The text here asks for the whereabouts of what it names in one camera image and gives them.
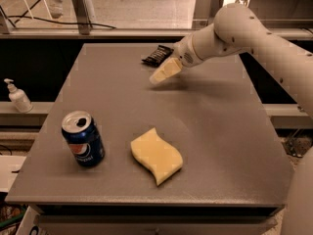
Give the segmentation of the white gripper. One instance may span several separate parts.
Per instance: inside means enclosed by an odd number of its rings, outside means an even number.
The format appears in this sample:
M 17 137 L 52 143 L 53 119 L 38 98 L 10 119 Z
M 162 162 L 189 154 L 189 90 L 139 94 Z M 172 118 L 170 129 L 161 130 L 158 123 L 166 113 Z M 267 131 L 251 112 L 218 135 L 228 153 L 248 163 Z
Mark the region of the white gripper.
M 151 84 L 163 82 L 169 77 L 179 73 L 183 66 L 191 68 L 203 63 L 203 60 L 195 52 L 192 35 L 187 35 L 176 42 L 173 45 L 173 49 L 173 55 L 177 58 L 166 59 L 150 76 Z

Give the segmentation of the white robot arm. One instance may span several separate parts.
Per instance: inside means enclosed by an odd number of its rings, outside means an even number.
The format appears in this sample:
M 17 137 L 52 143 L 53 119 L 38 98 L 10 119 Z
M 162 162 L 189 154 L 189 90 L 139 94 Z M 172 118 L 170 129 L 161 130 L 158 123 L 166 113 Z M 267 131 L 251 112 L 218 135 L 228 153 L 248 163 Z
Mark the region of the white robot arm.
M 176 42 L 173 54 L 156 69 L 150 82 L 158 84 L 184 67 L 244 52 L 250 53 L 313 118 L 312 54 L 272 33 L 250 8 L 240 3 L 222 7 L 212 24 Z

